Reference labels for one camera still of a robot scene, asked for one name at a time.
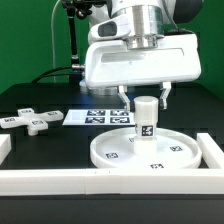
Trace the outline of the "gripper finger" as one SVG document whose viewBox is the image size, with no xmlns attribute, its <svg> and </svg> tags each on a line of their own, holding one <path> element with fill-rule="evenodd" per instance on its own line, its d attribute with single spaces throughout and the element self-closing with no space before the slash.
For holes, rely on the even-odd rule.
<svg viewBox="0 0 224 224">
<path fill-rule="evenodd" d="M 127 92 L 126 86 L 118 87 L 118 95 L 119 95 L 120 99 L 123 101 L 123 103 L 125 104 L 125 109 L 127 111 L 129 111 L 130 110 L 130 100 L 129 100 L 128 96 L 126 95 L 126 92 Z"/>
<path fill-rule="evenodd" d="M 170 82 L 162 82 L 160 84 L 161 95 L 159 98 L 159 105 L 162 110 L 167 109 L 167 98 L 171 91 L 171 83 Z"/>
</svg>

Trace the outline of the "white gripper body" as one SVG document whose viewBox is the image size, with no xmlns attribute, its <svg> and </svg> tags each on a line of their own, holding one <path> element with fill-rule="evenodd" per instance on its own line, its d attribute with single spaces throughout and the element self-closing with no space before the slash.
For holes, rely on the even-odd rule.
<svg viewBox="0 0 224 224">
<path fill-rule="evenodd" d="M 88 87 L 116 87 L 182 82 L 201 74 L 195 34 L 158 40 L 156 49 L 128 50 L 122 40 L 93 43 L 86 54 Z"/>
</svg>

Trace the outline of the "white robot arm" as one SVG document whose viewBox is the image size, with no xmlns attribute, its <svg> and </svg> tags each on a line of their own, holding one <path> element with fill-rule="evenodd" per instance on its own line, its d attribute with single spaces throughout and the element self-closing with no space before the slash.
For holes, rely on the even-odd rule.
<svg viewBox="0 0 224 224">
<path fill-rule="evenodd" d="M 204 0 L 108 0 L 92 8 L 85 81 L 90 88 L 116 87 L 120 98 L 129 86 L 159 84 L 160 107 L 174 82 L 201 74 L 198 40 L 181 29 L 201 10 Z"/>
</svg>

